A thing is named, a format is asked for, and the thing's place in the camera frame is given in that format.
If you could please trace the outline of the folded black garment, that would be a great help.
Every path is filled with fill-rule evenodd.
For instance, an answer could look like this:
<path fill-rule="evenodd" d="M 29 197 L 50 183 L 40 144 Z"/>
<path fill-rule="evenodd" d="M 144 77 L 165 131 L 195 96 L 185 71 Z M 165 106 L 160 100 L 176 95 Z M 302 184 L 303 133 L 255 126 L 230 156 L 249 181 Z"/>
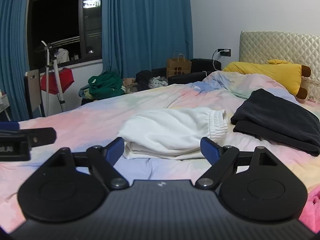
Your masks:
<path fill-rule="evenodd" d="M 234 132 L 319 155 L 319 118 L 302 106 L 258 89 L 231 117 Z"/>

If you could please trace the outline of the brown paper bag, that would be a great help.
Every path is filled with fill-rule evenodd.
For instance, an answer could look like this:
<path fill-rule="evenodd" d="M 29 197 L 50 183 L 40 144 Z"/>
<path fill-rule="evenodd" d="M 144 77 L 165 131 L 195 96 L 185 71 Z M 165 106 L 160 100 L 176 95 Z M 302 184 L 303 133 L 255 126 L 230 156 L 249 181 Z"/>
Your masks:
<path fill-rule="evenodd" d="M 167 78 L 190 74 L 191 72 L 191 61 L 185 58 L 185 55 L 179 53 L 177 56 L 174 54 L 172 59 L 167 59 Z"/>

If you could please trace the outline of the pastel pink bed cover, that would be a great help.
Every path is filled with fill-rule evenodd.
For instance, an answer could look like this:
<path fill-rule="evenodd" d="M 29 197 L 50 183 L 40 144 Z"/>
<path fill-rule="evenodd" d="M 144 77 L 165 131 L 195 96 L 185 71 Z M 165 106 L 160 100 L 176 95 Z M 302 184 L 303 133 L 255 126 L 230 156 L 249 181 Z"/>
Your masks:
<path fill-rule="evenodd" d="M 59 148 L 82 152 L 93 145 L 107 145 L 116 138 L 130 116 L 152 109 L 208 107 L 216 111 L 224 109 L 231 117 L 250 94 L 260 88 L 295 101 L 285 87 L 270 77 L 215 72 L 202 82 L 170 85 L 95 101 L 65 113 L 20 122 L 22 129 L 52 127 L 57 139 L 54 144 L 34 148 L 29 161 L 1 163 L 1 227 L 12 232 L 24 222 L 17 202 L 18 189 Z M 242 151 L 265 146 L 305 184 L 308 193 L 319 186 L 319 157 L 276 142 L 235 133 L 232 125 L 228 125 L 223 144 Z"/>

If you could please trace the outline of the right blue curtain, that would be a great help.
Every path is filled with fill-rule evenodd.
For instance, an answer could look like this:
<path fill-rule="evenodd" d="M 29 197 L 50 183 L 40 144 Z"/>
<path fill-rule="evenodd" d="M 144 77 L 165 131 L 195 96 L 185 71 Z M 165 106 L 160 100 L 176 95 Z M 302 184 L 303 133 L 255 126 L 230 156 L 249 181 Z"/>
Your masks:
<path fill-rule="evenodd" d="M 133 77 L 193 58 L 190 0 L 101 0 L 103 70 Z"/>

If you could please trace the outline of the left blue curtain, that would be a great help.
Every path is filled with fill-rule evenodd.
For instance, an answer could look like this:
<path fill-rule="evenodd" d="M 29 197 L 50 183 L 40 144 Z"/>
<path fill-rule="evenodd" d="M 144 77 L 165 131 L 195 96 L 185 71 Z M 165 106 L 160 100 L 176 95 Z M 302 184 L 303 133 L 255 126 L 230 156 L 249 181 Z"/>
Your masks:
<path fill-rule="evenodd" d="M 29 70 L 26 16 L 28 0 L 1 0 L 1 91 L 14 121 L 29 119 L 24 75 Z"/>

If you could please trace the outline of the yellow plush pillow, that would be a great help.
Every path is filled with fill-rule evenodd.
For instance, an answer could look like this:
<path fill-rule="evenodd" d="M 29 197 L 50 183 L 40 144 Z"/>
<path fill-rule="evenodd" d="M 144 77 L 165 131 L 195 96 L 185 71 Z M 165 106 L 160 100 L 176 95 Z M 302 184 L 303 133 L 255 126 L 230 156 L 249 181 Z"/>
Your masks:
<path fill-rule="evenodd" d="M 311 76 L 311 69 L 305 65 L 271 59 L 267 64 L 231 62 L 223 71 L 265 75 L 280 83 L 292 95 L 301 100 L 305 100 L 308 96 L 308 90 L 302 87 L 302 79 Z"/>

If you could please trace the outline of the wall socket with charger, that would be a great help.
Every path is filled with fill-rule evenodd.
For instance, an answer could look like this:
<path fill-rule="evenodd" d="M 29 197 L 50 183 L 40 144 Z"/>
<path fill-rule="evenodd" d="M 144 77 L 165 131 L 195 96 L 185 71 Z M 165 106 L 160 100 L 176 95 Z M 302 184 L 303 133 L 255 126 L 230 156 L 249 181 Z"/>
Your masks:
<path fill-rule="evenodd" d="M 231 57 L 231 49 L 217 49 L 212 54 L 212 63 L 213 63 L 213 69 L 215 71 L 221 70 L 221 64 L 219 63 L 218 66 L 216 66 L 216 59 L 215 56 L 226 56 Z"/>

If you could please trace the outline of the pink fluffy cloth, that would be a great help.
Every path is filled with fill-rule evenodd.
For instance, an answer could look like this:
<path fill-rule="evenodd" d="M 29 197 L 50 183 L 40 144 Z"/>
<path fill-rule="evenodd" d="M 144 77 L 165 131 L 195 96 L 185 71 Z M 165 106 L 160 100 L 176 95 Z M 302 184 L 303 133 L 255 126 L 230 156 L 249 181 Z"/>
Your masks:
<path fill-rule="evenodd" d="M 320 188 L 308 193 L 308 198 L 299 220 L 314 233 L 320 230 Z"/>

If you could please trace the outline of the quilted beige headboard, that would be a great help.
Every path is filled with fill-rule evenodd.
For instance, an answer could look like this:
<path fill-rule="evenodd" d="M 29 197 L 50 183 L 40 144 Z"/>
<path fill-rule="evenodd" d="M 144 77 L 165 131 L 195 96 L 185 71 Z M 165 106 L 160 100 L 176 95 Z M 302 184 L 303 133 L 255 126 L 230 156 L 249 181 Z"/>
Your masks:
<path fill-rule="evenodd" d="M 265 64 L 270 59 L 285 60 L 310 67 L 310 77 L 304 77 L 302 87 L 308 99 L 319 101 L 320 42 L 318 36 L 280 31 L 242 31 L 239 60 Z"/>

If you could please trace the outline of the silver tripod stand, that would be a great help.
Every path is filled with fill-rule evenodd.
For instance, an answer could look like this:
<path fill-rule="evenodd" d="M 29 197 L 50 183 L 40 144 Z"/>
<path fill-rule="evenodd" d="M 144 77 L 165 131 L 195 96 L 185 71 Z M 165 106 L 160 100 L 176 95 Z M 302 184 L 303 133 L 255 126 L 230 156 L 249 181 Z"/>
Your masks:
<path fill-rule="evenodd" d="M 53 50 L 53 47 L 51 44 L 44 42 L 43 40 L 41 41 L 42 44 L 44 45 L 44 49 L 46 51 L 46 111 L 47 115 L 49 115 L 49 70 L 52 67 L 52 72 L 54 75 L 54 85 L 57 88 L 57 98 L 61 107 L 62 112 L 66 112 L 66 102 L 63 96 L 63 91 L 62 91 L 62 86 L 61 86 L 61 80 L 60 80 L 60 75 L 59 75 L 59 70 L 58 70 L 58 65 L 57 65 L 57 59 L 56 59 L 56 53 Z"/>

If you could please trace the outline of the wooden chair back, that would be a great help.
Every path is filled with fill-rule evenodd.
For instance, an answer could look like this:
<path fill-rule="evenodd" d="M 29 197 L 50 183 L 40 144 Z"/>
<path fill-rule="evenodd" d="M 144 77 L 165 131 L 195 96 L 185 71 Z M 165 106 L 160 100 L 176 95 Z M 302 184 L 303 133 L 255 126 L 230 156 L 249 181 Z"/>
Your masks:
<path fill-rule="evenodd" d="M 25 100 L 27 105 L 27 110 L 29 118 L 33 119 L 33 112 L 38 109 L 40 115 L 44 118 L 45 112 L 43 107 L 43 100 L 41 95 L 41 84 L 40 84 L 40 73 L 39 70 L 31 70 L 25 72 L 23 78 L 24 90 L 25 90 Z"/>

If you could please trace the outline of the blue curtain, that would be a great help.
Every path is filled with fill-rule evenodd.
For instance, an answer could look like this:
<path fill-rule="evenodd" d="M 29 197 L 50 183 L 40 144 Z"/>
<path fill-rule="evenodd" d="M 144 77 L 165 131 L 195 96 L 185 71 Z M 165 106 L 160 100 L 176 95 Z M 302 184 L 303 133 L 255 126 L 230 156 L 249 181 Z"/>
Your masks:
<path fill-rule="evenodd" d="M 193 58 L 190 0 L 101 0 L 103 70 L 133 77 Z"/>
<path fill-rule="evenodd" d="M 26 16 L 28 0 L 1 0 L 1 91 L 14 121 L 29 119 L 24 75 L 29 70 Z"/>

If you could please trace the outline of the white sweatpants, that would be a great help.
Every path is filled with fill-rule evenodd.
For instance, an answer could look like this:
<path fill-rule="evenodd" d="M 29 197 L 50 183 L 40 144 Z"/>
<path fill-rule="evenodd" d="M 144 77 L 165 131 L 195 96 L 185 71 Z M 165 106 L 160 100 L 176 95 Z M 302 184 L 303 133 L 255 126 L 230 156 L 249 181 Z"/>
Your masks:
<path fill-rule="evenodd" d="M 203 158 L 200 141 L 220 142 L 228 132 L 226 111 L 208 107 L 154 109 L 131 116 L 117 136 L 124 139 L 127 159 Z"/>

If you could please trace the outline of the green hoodie pile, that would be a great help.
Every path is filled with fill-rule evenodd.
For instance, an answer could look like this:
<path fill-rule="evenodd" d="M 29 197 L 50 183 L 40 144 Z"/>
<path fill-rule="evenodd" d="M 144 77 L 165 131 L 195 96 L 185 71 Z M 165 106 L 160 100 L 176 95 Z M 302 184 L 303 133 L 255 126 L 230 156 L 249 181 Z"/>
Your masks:
<path fill-rule="evenodd" d="M 92 76 L 88 84 L 79 90 L 81 98 L 91 100 L 103 100 L 124 94 L 123 81 L 115 72 L 103 72 L 98 76 Z"/>

